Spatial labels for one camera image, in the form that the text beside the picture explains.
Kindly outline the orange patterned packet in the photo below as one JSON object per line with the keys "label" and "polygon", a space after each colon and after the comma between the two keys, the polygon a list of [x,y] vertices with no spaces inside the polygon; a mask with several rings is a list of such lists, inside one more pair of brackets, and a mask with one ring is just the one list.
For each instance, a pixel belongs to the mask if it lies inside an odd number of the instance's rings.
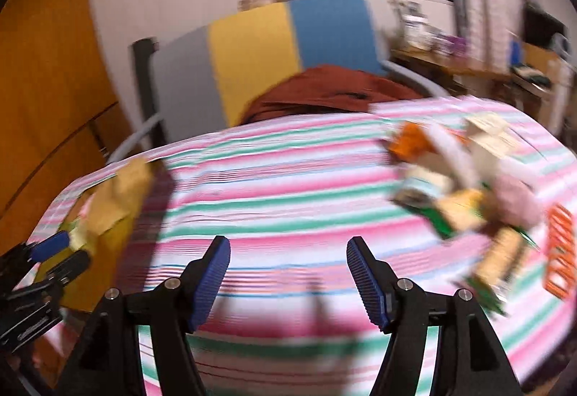
{"label": "orange patterned packet", "polygon": [[576,287],[573,215],[561,204],[555,204],[549,210],[547,227],[544,289],[554,297],[565,301]]}

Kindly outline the purple box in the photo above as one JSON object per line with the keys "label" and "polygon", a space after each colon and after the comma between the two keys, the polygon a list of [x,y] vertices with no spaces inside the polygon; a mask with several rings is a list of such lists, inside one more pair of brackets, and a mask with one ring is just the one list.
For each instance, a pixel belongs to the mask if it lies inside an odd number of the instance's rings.
{"label": "purple box", "polygon": [[435,37],[434,50],[441,55],[464,58],[467,56],[467,39],[460,36],[439,34]]}

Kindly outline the striped pink tablecloth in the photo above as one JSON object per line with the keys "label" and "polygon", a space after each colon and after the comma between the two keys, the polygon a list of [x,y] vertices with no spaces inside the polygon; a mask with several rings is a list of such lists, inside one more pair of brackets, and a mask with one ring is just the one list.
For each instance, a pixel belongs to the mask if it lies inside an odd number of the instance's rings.
{"label": "striped pink tablecloth", "polygon": [[214,395],[366,395],[388,343],[349,273],[345,248],[374,255],[421,288],[451,294],[488,246],[443,241],[391,198],[400,170],[385,141],[406,121],[461,130],[499,114],[518,138],[546,205],[576,207],[574,155],[529,116],[476,97],[385,103],[367,113],[288,117],[155,149],[165,172],[134,229],[115,283],[149,290],[180,274],[217,235],[232,257],[206,324],[190,338]]}

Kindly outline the white tall box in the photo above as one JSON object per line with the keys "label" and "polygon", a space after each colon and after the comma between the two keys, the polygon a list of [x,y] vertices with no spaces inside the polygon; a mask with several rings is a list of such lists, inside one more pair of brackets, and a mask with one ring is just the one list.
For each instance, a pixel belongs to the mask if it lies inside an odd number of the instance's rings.
{"label": "white tall box", "polygon": [[450,167],[460,187],[469,189],[480,184],[470,153],[453,133],[437,123],[425,124],[423,131],[434,149]]}

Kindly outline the green yellow cracker packet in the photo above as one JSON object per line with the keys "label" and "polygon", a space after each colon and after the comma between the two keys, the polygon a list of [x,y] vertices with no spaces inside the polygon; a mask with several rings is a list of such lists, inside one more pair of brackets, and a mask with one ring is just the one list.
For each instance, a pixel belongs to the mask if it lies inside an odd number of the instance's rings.
{"label": "green yellow cracker packet", "polygon": [[488,247],[454,285],[469,290],[489,316],[507,316],[508,296],[538,246],[525,230],[502,222],[493,222],[482,232],[490,237]]}

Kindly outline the wooden desk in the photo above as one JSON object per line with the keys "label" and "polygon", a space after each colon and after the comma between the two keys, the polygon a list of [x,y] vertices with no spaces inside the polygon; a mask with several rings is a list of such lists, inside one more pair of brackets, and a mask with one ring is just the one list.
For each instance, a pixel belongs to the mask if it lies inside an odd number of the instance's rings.
{"label": "wooden desk", "polygon": [[450,95],[470,94],[510,103],[550,133],[561,133],[565,103],[554,103],[559,85],[539,86],[481,61],[420,50],[392,50],[391,60],[431,79]]}

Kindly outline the rust red jacket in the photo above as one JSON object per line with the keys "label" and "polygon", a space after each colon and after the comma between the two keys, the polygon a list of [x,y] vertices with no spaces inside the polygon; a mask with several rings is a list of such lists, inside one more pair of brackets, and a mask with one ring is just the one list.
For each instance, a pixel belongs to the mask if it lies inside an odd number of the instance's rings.
{"label": "rust red jacket", "polygon": [[239,124],[285,116],[366,113],[373,103],[423,97],[424,93],[378,74],[321,65],[297,73],[255,98],[243,111]]}

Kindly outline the grey yellow blue chair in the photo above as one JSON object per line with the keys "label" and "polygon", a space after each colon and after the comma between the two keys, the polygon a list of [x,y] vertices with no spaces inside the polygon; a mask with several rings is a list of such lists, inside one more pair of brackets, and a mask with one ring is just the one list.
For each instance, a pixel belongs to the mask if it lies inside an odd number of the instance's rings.
{"label": "grey yellow blue chair", "polygon": [[110,155],[144,138],[154,146],[236,126],[260,94],[319,65],[397,78],[424,97],[446,90],[388,59],[367,0],[291,0],[235,13],[167,44],[130,47],[146,120]]}

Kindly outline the orange white snack packet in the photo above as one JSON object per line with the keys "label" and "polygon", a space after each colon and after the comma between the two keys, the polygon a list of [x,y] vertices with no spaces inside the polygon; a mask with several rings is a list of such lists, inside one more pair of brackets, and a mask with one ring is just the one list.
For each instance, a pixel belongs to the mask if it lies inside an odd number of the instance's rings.
{"label": "orange white snack packet", "polygon": [[416,163],[428,154],[448,159],[467,151],[467,140],[437,123],[404,122],[389,141],[388,151],[398,161]]}

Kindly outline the pink soft item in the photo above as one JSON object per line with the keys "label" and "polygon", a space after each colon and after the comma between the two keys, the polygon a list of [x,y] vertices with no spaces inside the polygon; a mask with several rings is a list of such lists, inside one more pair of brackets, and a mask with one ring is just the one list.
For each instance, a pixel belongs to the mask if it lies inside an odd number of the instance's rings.
{"label": "pink soft item", "polygon": [[530,230],[543,219],[543,209],[528,185],[506,173],[494,178],[491,190],[498,219],[511,227]]}

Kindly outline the beige cardboard box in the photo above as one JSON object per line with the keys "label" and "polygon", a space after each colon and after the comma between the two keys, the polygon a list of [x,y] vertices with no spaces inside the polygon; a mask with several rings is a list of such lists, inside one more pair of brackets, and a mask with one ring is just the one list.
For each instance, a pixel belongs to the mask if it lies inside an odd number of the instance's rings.
{"label": "beige cardboard box", "polygon": [[477,113],[466,118],[467,147],[474,161],[500,159],[518,150],[518,140],[508,131],[508,123],[497,113]]}

